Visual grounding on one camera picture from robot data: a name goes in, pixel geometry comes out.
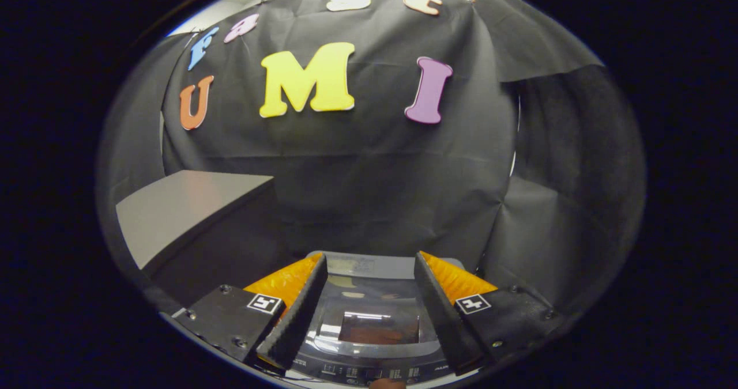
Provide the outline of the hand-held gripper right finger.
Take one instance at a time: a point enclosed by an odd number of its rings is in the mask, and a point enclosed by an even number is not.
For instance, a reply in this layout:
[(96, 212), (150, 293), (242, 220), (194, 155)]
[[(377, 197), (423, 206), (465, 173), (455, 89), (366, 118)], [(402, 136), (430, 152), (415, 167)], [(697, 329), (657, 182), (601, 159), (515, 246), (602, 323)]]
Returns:
[(499, 288), (422, 251), (413, 274), (446, 362), (458, 376), (499, 371), (563, 330), (563, 315), (523, 288)]

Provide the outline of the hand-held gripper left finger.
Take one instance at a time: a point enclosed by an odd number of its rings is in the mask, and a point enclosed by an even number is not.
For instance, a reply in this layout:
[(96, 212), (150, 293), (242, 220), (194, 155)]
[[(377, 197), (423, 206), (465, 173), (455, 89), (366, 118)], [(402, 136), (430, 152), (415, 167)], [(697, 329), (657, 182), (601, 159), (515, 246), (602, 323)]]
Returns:
[(316, 253), (245, 288), (223, 284), (173, 318), (238, 362), (286, 371), (307, 336), (328, 276), (327, 257)]

